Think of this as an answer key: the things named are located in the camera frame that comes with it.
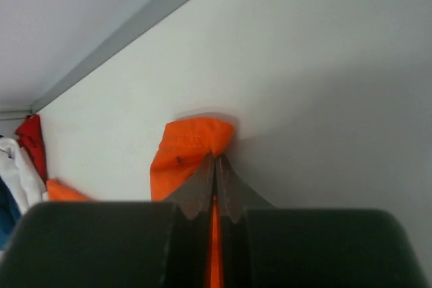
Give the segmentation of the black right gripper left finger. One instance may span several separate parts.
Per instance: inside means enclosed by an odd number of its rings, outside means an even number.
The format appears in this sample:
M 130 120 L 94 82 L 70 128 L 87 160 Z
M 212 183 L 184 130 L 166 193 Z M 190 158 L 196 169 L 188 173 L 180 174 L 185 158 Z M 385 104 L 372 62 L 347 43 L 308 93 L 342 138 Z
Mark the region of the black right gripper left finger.
M 215 160 L 160 202 L 45 202 L 20 220 L 2 287 L 208 287 Z

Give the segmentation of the orange t shirt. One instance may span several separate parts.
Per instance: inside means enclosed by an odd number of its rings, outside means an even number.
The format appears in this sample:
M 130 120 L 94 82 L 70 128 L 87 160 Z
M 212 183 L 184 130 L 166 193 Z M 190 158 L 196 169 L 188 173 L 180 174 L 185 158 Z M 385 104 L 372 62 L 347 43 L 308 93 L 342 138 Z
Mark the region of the orange t shirt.
M 150 167 L 151 199 L 162 201 L 182 185 L 197 169 L 204 156 L 220 155 L 228 146 L 235 126 L 216 117 L 190 117 L 172 121 L 165 126 L 158 151 Z M 52 178 L 47 180 L 50 201 L 89 201 L 75 189 Z M 217 199 L 213 196 L 211 223 L 211 284 L 223 287 L 219 240 L 219 212 Z

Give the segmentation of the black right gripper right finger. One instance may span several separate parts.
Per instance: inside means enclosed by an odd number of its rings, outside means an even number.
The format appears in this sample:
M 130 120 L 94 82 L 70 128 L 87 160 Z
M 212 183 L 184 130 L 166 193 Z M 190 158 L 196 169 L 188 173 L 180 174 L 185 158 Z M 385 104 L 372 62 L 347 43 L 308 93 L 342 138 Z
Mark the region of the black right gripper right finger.
M 215 160 L 224 287 L 426 287 L 405 230 L 377 209 L 276 208 Z

